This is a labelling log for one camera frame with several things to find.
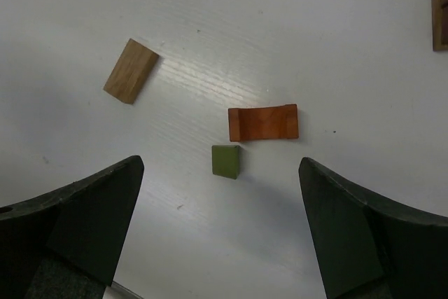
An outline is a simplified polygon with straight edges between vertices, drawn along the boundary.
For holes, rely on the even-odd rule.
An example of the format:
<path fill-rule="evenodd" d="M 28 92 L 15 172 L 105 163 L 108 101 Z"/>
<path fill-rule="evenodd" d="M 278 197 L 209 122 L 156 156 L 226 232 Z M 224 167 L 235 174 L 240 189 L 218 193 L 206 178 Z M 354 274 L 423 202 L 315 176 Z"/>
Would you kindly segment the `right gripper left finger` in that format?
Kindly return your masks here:
<path fill-rule="evenodd" d="M 102 298 L 112 285 L 144 175 L 133 155 L 1 208 L 2 298 Z"/>

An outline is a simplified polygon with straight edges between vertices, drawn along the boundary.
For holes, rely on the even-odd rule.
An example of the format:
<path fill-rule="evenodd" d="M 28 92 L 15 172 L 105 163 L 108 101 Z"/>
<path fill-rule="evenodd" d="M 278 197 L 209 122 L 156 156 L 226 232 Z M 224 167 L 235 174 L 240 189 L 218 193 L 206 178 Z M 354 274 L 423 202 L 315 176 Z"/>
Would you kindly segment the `light wood rectangular block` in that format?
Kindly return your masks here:
<path fill-rule="evenodd" d="M 447 46 L 442 44 L 442 9 L 440 0 L 431 0 L 433 51 L 442 52 Z"/>

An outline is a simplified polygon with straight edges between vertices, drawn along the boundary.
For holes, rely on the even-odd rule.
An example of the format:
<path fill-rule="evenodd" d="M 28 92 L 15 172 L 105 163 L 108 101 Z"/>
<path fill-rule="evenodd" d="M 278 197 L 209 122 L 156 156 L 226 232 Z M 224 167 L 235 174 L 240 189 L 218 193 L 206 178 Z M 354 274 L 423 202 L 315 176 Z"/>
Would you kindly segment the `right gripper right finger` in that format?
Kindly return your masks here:
<path fill-rule="evenodd" d="M 446 298 L 447 217 L 303 158 L 300 188 L 327 298 Z"/>

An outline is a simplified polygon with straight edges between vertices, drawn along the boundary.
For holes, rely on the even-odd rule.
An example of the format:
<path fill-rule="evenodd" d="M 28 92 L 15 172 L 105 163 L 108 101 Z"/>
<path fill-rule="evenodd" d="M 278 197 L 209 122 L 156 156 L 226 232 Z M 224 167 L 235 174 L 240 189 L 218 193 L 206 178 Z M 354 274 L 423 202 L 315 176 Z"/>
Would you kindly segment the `tan wood rectangular block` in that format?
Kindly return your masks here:
<path fill-rule="evenodd" d="M 159 57 L 151 49 L 129 39 L 103 90 L 124 104 L 135 103 Z"/>

